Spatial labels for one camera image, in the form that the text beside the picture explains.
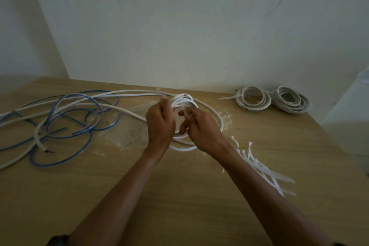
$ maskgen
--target hand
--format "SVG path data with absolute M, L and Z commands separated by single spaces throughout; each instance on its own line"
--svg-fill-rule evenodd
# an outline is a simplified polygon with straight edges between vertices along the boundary
M 183 110 L 178 113 L 185 118 L 179 128 L 180 134 L 187 132 L 197 148 L 217 160 L 232 149 L 212 116 L 198 108 L 186 107 L 186 111 L 188 115 Z
M 149 144 L 144 154 L 149 154 L 159 161 L 168 149 L 176 129 L 176 120 L 172 104 L 162 96 L 160 101 L 152 105 L 146 113 Z

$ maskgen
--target person's left arm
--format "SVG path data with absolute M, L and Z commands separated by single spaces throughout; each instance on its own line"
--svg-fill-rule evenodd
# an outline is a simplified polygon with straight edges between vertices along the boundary
M 171 103 L 162 97 L 146 114 L 149 143 L 138 161 L 112 188 L 67 239 L 67 246 L 115 246 L 155 165 L 173 139 L 175 118 Z

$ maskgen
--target person's right arm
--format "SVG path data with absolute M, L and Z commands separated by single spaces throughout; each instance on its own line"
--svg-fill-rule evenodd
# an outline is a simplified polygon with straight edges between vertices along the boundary
M 212 116 L 197 108 L 186 110 L 188 115 L 179 112 L 185 116 L 180 133 L 187 132 L 201 151 L 208 153 L 224 167 L 274 245 L 333 245 L 321 229 L 242 160 L 220 132 Z

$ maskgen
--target table surface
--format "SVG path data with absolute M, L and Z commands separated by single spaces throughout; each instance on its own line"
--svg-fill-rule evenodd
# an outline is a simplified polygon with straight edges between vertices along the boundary
M 3 97 L 0 110 L 16 109 L 52 95 L 124 89 L 156 90 L 43 77 Z M 187 92 L 222 112 L 228 139 L 234 136 L 241 149 L 247 149 L 252 141 L 256 158 L 271 170 L 295 180 L 295 184 L 279 181 L 281 187 L 297 194 L 286 195 L 288 200 L 334 241 L 349 246 L 368 244 L 369 179 L 308 114 L 291 115 L 273 106 L 259 112 L 246 111 L 234 99 L 217 100 L 224 94 L 161 90 Z M 152 100 L 158 97 L 122 98 L 118 105 L 127 109 Z M 134 129 L 144 130 L 144 122 L 122 119 L 116 127 L 95 132 L 91 144 L 62 165 L 41 169 L 25 157 L 0 172 L 3 245 L 45 245 L 53 235 L 68 234 L 77 226 L 133 165 L 145 146 L 144 138 L 137 138 L 142 132 Z M 0 147 L 4 147 L 31 136 L 33 127 L 20 122 L 0 130 Z M 127 136 L 131 146 L 122 149 L 119 138 Z M 81 136 L 48 141 L 56 153 L 50 157 L 38 152 L 37 158 L 58 158 L 76 151 L 85 140 Z M 26 147 L 1 152 L 0 163 Z M 271 245 L 247 202 L 222 170 L 198 149 L 169 149 L 147 183 L 121 244 Z

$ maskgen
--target wood grain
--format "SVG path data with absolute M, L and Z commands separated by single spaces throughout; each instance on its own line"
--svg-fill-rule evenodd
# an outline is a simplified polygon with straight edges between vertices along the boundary
M 155 89 L 100 82 L 40 78 L 3 97 L 1 112 L 46 96 L 83 90 Z M 296 181 L 281 186 L 296 192 L 287 198 L 334 241 L 367 245 L 369 180 L 356 169 L 323 129 L 308 115 L 291 115 L 270 107 L 246 111 L 222 94 L 188 92 L 221 112 L 231 114 L 224 131 L 270 169 Z M 157 97 L 123 98 L 129 108 Z M 1 128 L 0 147 L 31 135 L 26 122 Z M 49 140 L 57 154 L 80 148 L 86 137 Z M 53 235 L 68 234 L 124 175 L 145 144 L 120 150 L 99 134 L 71 161 L 38 169 L 24 158 L 0 172 L 0 230 L 3 245 L 45 245 Z M 24 146 L 0 152 L 4 163 Z M 38 152 L 40 161 L 48 156 Z M 227 173 L 199 150 L 168 150 L 139 200 L 122 245 L 271 245 L 260 223 Z

